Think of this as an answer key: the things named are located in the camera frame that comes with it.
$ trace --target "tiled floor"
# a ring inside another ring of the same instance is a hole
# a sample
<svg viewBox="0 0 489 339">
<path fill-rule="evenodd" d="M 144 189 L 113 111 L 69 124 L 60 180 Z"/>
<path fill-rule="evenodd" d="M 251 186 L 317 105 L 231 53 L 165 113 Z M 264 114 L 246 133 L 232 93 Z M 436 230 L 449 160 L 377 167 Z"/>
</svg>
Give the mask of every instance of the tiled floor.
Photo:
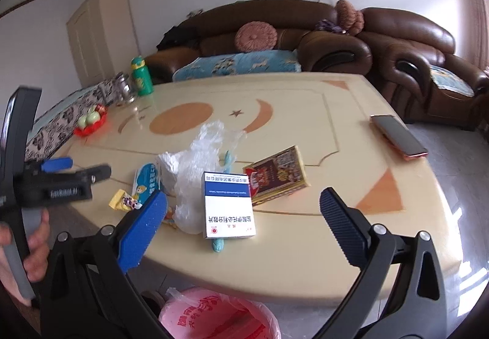
<svg viewBox="0 0 489 339">
<path fill-rule="evenodd" d="M 446 277 L 448 333 L 463 320 L 482 293 L 488 280 L 489 244 L 489 144 L 480 134 L 431 124 L 409 128 L 429 149 L 428 160 L 445 192 L 451 211 L 458 219 L 464 262 L 459 275 Z M 73 236 L 95 233 L 72 209 L 51 211 L 52 241 L 55 234 L 68 230 Z M 192 284 L 143 260 L 130 272 L 136 288 L 168 287 L 185 289 Z M 365 324 L 377 320 L 385 301 L 377 301 Z M 284 339 L 309 339 L 333 314 L 334 308 L 271 304 Z"/>
</svg>

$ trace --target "white medicine box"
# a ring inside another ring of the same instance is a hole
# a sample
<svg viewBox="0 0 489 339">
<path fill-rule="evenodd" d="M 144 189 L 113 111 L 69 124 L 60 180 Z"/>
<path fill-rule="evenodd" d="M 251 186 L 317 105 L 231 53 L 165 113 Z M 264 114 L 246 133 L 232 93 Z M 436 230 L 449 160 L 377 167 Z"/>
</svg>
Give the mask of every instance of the white medicine box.
<svg viewBox="0 0 489 339">
<path fill-rule="evenodd" d="M 251 237 L 256 234 L 248 175 L 204 172 L 204 238 Z"/>
</svg>

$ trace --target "hand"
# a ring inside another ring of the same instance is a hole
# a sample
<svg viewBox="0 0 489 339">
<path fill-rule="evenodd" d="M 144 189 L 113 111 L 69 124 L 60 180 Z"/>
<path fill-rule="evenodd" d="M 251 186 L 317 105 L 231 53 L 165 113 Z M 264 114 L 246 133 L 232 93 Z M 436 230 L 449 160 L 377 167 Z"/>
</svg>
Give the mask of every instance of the hand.
<svg viewBox="0 0 489 339">
<path fill-rule="evenodd" d="M 28 238 L 30 255 L 24 260 L 24 268 L 31 282 L 41 281 L 47 270 L 47 256 L 50 248 L 47 245 L 47 239 L 50 235 L 50 215 L 47 210 L 42 211 L 41 224 L 37 230 Z M 5 226 L 0 226 L 0 247 L 10 244 L 12 233 Z M 9 288 L 15 283 L 12 273 L 6 262 L 3 250 L 0 248 L 0 279 L 4 286 L 12 293 L 18 292 L 17 288 Z"/>
</svg>

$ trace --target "round cushion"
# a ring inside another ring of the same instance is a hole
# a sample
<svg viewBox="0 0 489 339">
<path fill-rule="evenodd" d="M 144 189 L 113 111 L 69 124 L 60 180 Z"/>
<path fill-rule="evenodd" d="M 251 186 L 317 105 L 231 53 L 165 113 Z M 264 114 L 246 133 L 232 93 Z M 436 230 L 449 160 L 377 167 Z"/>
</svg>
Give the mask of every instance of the round cushion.
<svg viewBox="0 0 489 339">
<path fill-rule="evenodd" d="M 234 45 L 242 53 L 273 49 L 277 44 L 277 31 L 267 22 L 248 22 L 234 37 Z"/>
<path fill-rule="evenodd" d="M 363 20 L 363 12 L 356 12 L 356 21 L 351 28 L 348 29 L 348 33 L 352 36 L 356 36 L 363 30 L 363 26 L 365 25 L 365 21 Z"/>
<path fill-rule="evenodd" d="M 347 0 L 338 0 L 336 3 L 338 12 L 338 25 L 344 30 L 348 30 L 356 21 L 356 9 L 352 3 Z"/>
</svg>

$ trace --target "white plastic bag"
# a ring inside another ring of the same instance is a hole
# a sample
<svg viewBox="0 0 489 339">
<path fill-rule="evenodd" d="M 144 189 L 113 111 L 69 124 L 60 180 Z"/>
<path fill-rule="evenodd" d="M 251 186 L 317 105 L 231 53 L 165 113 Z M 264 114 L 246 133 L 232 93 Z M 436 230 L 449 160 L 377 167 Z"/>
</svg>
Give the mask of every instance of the white plastic bag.
<svg viewBox="0 0 489 339">
<path fill-rule="evenodd" d="M 204 200 L 202 199 L 202 174 L 204 171 L 222 172 L 236 158 L 234 150 L 243 131 L 226 131 L 220 121 L 202 125 L 199 135 L 189 150 L 163 153 L 158 156 L 160 178 L 169 194 L 177 197 L 173 219 L 178 228 L 189 234 L 199 234 L 204 229 Z M 226 146 L 233 158 L 227 166 L 219 164 L 219 152 Z"/>
</svg>

